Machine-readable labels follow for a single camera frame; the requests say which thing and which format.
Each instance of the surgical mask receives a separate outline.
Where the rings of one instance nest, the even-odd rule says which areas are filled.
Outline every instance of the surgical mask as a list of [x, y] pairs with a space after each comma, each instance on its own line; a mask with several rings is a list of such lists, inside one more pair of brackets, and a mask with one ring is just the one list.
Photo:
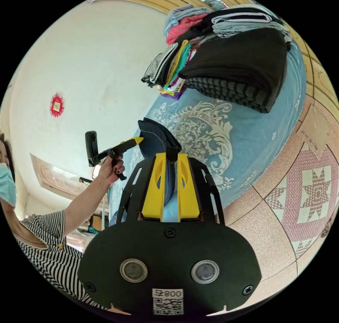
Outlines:
[[17, 201], [15, 182], [6, 163], [0, 163], [0, 199], [3, 199], [12, 207], [15, 207]]

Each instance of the striped shirt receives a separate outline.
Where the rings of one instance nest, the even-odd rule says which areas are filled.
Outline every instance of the striped shirt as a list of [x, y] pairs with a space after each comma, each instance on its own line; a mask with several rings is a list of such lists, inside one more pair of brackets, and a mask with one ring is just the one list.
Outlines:
[[21, 224], [37, 236], [47, 248], [35, 248], [16, 238], [23, 253], [36, 270], [54, 287], [97, 308], [105, 307], [92, 301], [78, 279], [82, 253], [66, 244], [63, 238], [65, 210], [47, 215], [32, 215]]

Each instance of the woman's hand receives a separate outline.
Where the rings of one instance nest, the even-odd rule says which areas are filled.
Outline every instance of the woman's hand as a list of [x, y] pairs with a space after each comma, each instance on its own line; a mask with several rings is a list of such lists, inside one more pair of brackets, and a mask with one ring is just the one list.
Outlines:
[[121, 310], [113, 308], [113, 307], [111, 307], [110, 309], [107, 309], [107, 310], [111, 311], [111, 312], [115, 312], [115, 313], [121, 313], [123, 315], [130, 315], [130, 313], [128, 313], [128, 312], [124, 312], [124, 311], [121, 311]]
[[112, 166], [113, 159], [110, 156], [107, 156], [105, 161], [103, 161], [101, 168], [99, 170], [99, 177], [101, 180], [106, 181], [109, 185], [116, 182], [119, 177], [117, 174], [120, 174], [125, 171], [124, 161], [122, 160], [122, 156], [119, 156], [117, 159], [117, 163]]

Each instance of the bed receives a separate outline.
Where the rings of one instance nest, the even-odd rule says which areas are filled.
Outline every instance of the bed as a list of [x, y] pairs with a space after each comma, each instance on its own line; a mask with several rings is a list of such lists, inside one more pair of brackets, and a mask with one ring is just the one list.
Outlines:
[[[285, 82], [268, 114], [187, 89], [179, 101], [160, 95], [145, 115], [171, 131], [180, 142], [182, 153], [207, 165], [223, 208], [242, 195], [272, 164], [299, 119], [306, 94], [306, 72], [295, 41], [287, 62]], [[137, 129], [131, 137], [139, 133]], [[139, 147], [124, 154], [126, 176], [142, 159]], [[125, 184], [126, 181], [118, 181], [108, 192], [110, 225], [115, 224]], [[178, 221], [176, 191], [164, 208], [163, 220]]]

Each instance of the pink clothing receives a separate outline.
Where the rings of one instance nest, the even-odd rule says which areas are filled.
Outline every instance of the pink clothing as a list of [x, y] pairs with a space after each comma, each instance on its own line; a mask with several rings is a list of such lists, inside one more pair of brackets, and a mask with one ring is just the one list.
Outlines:
[[168, 36], [166, 38], [167, 45], [173, 44], [180, 35], [188, 31], [195, 24], [199, 23], [206, 15], [207, 14], [200, 14], [184, 17], [178, 25], [173, 26], [169, 30]]

